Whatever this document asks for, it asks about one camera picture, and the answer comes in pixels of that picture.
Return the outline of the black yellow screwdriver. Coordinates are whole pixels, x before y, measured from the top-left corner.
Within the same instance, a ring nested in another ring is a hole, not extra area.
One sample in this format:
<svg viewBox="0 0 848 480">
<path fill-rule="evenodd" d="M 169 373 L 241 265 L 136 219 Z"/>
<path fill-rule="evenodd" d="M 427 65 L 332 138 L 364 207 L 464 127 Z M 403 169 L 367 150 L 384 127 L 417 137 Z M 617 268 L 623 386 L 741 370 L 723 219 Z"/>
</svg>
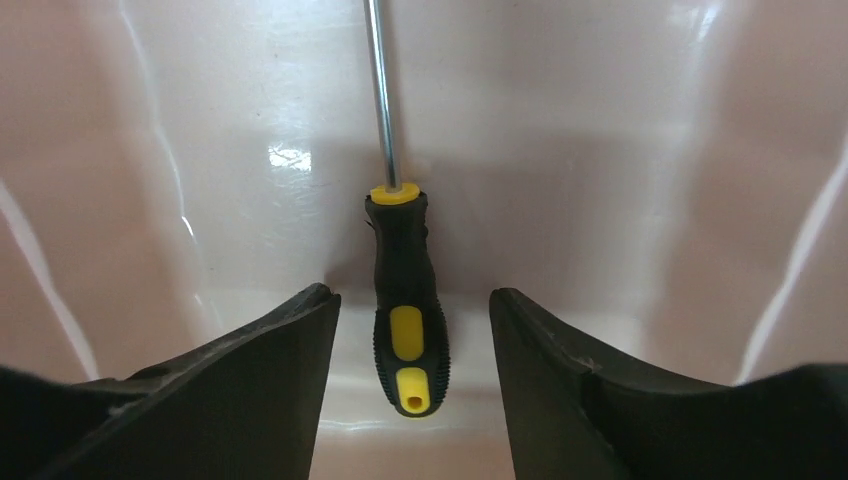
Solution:
<svg viewBox="0 0 848 480">
<path fill-rule="evenodd" d="M 371 189 L 365 211 L 375 233 L 373 328 L 376 371 L 388 402 L 420 419 L 442 405 L 450 381 L 447 323 L 428 252 L 428 197 L 401 178 L 390 81 L 386 2 L 365 2 L 374 100 L 385 181 Z"/>
</svg>

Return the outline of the pink plastic bin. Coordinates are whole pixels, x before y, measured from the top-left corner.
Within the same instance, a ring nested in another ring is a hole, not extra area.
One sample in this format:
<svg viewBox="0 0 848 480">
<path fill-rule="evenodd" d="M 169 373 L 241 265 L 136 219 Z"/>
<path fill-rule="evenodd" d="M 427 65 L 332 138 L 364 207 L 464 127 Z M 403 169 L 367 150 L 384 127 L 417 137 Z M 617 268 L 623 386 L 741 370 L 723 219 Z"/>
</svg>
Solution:
<svg viewBox="0 0 848 480">
<path fill-rule="evenodd" d="M 1 364 L 124 379 L 313 283 L 253 394 L 278 479 L 552 479 L 512 453 L 489 297 L 710 383 L 847 360 L 843 1 L 388 1 L 451 379 L 372 353 L 383 181 L 360 1 L 1 5 Z"/>
</svg>

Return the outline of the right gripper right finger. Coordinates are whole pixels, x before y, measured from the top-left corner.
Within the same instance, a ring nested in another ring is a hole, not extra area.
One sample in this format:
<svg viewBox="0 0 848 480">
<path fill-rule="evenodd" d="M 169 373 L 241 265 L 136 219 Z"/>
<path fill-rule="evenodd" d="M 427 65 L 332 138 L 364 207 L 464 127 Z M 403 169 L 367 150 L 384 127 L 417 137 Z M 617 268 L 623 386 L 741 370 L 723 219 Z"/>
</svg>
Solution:
<svg viewBox="0 0 848 480">
<path fill-rule="evenodd" d="M 513 288 L 489 298 L 519 479 L 843 479 L 847 368 L 737 386 L 680 375 L 566 324 Z"/>
</svg>

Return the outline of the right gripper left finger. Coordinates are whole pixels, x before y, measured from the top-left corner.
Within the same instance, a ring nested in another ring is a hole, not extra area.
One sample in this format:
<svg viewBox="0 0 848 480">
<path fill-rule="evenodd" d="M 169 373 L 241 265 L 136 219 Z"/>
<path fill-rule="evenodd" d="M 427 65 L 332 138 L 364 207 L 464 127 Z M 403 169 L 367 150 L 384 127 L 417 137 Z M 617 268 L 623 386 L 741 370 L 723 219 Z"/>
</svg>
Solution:
<svg viewBox="0 0 848 480">
<path fill-rule="evenodd" d="M 1 371 L 5 479 L 305 479 L 341 298 L 315 283 L 125 379 Z"/>
</svg>

